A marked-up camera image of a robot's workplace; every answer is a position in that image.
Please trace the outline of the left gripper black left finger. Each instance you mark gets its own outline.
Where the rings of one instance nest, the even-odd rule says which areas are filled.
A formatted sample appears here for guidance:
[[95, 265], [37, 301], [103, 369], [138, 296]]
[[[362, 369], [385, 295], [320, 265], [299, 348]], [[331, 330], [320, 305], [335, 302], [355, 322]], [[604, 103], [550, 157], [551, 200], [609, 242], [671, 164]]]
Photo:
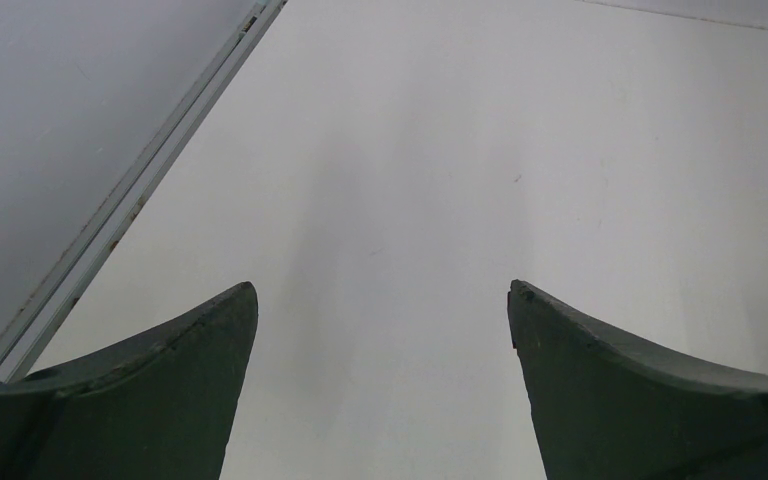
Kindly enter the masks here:
[[0, 479], [216, 479], [258, 326], [249, 282], [0, 382]]

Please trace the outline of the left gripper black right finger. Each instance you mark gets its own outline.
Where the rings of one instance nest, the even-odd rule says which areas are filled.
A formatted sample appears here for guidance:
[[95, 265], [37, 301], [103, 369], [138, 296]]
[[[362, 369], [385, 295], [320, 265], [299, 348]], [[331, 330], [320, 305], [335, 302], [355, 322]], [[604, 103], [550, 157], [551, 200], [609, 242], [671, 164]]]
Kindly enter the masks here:
[[515, 280], [507, 296], [550, 479], [768, 479], [768, 375], [705, 361]]

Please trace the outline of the left aluminium frame profile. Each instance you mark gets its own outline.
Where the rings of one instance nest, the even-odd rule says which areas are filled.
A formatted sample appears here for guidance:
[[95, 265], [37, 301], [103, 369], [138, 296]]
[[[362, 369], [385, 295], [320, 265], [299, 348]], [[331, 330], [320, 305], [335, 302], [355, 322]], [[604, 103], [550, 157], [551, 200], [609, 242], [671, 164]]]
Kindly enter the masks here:
[[281, 9], [0, 1], [0, 381], [34, 364]]

